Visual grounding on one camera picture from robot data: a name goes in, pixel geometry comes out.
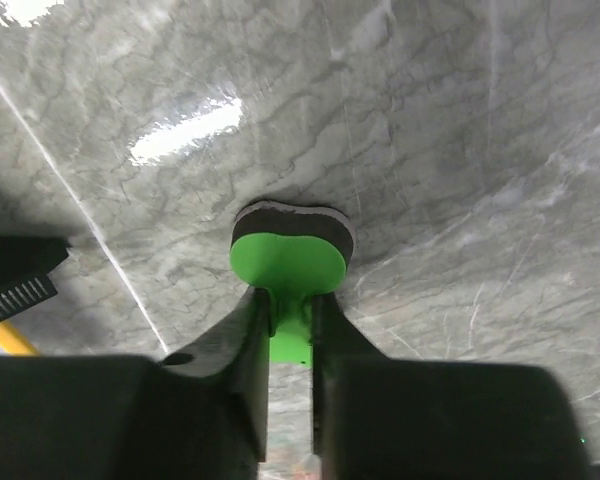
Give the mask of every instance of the marble floor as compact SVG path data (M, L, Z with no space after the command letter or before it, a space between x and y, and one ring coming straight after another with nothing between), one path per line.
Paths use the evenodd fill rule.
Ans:
M249 200L358 230L349 317L405 358L540 364L600 459L600 0L1 0L0 233L60 235L47 354L162 356L244 287ZM263 478L308 478L307 372Z

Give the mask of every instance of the green brush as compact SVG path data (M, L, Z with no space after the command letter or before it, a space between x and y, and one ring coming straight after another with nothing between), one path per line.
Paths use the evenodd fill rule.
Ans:
M271 296L273 362L311 365L310 299L338 288L354 247L351 222L334 208L265 200L238 214L230 264Z

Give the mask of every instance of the yellow handle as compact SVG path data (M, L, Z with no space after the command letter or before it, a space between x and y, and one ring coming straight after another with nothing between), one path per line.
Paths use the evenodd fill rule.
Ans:
M9 320L0 322L0 348L11 355L40 355Z

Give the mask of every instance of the gray marble surface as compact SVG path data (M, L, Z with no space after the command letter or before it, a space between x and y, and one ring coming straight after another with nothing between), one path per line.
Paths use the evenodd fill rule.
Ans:
M351 217L387 352L551 368L600 459L600 0L0 2L0 232L74 245L14 319L44 352L213 325L263 195ZM302 478L308 375L271 388L262 475Z

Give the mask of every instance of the tile grout line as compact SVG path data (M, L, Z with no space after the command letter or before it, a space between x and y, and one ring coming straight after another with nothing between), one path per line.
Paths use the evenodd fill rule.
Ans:
M124 269L122 268L122 266L120 265L118 260L116 260L113 253L111 252L111 250L109 249L109 247L105 241L104 235L103 235L102 231L100 230L100 227L98 227L98 225L93 220L93 218L91 217L91 215L89 214L89 212L87 211L85 206L82 204L82 202L78 198L77 193L73 190L73 188L71 188L69 183L62 176L62 174L60 173L60 170L58 169L58 166L56 165L56 161L53 159L53 157L47 151L47 149L42 145L42 143L40 142L40 140L38 139L36 134L33 132L31 127L29 126L29 124L26 122L26 120L22 117L22 115L18 111L17 107L15 106L15 104L13 103L11 98L9 98L6 90L2 87L1 84L0 84L0 96L2 97L4 102L7 104L7 106L11 110L11 112L18 119L18 122L22 125L22 127L29 134L29 136L31 137L31 139L33 140L35 145L38 147L38 149L40 150L40 153L42 154L43 158L45 159L45 161L47 162L47 164L49 165L49 167L51 168L53 173L58 177L58 179L60 180L62 185L66 188L67 192L69 192L69 195L71 196L73 201L76 202L76 204L78 205L78 208L80 209L80 211L82 212L82 215L86 219L87 224L89 225L89 228L91 229L91 232L93 233L93 236L95 237L96 241L100 245L100 248L102 248L102 251L104 252L106 257L109 259L109 261L113 265L113 268L116 270L116 272L120 276L122 283L124 283L124 285L129 290L129 293L131 294L131 296L135 300L136 304L138 305L140 312L142 313L145 320L151 327L151 330L157 337L158 342L160 343L160 346L162 347L162 349L164 350L165 353L169 353L169 348L167 347L166 342L164 341L164 339L158 332L156 325L151 320L151 317L149 316L149 312L147 312L147 309L145 308L144 304L142 303L142 300L140 299L140 296L138 295L135 288L131 284L131 281L129 280L129 277L127 276L126 272L124 271Z

